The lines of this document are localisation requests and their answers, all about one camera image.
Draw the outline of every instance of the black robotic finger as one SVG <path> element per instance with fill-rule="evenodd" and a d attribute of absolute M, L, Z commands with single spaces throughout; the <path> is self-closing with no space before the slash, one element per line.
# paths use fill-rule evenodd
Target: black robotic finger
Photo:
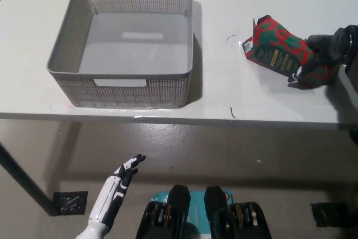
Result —
<path fill-rule="evenodd" d="M 126 173 L 124 174 L 124 177 L 122 179 L 121 184 L 119 185 L 119 190 L 120 192 L 124 191 L 123 194 L 126 193 L 126 190 L 132 180 L 133 175 L 135 175 L 138 172 L 138 169 L 133 169 L 133 170 L 128 170 L 126 171 Z"/>

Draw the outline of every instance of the gray plastic basket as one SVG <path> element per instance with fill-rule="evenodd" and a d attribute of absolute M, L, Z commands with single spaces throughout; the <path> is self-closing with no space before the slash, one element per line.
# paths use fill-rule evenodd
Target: gray plastic basket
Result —
<path fill-rule="evenodd" d="M 70 0 L 48 71 L 74 106 L 178 108 L 192 69 L 193 0 Z"/>

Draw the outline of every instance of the gray floor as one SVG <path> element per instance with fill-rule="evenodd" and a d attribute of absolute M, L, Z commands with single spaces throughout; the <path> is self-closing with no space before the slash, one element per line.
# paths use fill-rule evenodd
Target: gray floor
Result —
<path fill-rule="evenodd" d="M 257 201 L 273 238 L 358 238 L 316 228 L 310 211 L 322 201 L 356 205 L 358 147 L 343 131 L 0 120 L 0 141 L 50 196 L 89 191 L 85 216 L 48 217 L 0 167 L 0 238 L 73 238 L 108 174 L 138 152 L 148 159 L 107 238 L 134 238 L 148 197 L 176 183 Z"/>

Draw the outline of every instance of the robotic hand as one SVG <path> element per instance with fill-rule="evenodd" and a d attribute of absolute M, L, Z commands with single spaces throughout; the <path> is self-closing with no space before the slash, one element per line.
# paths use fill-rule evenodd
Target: robotic hand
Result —
<path fill-rule="evenodd" d="M 103 239 L 109 233 L 132 177 L 138 172 L 135 167 L 144 160 L 145 156 L 139 154 L 123 163 L 107 178 L 89 215 L 88 226 L 76 238 Z"/>

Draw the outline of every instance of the table surface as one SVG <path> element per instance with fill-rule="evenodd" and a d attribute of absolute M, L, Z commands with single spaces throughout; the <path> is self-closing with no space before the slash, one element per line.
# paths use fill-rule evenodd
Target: table surface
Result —
<path fill-rule="evenodd" d="M 46 70 L 68 3 L 0 1 L 0 118 L 334 128 L 358 123 L 340 83 L 289 88 L 286 77 L 248 61 L 239 46 L 251 36 L 253 18 L 264 15 L 302 38 L 333 34 L 358 24 L 356 0 L 195 0 L 194 32 L 202 60 L 196 64 L 190 103 L 176 110 L 73 107 Z"/>

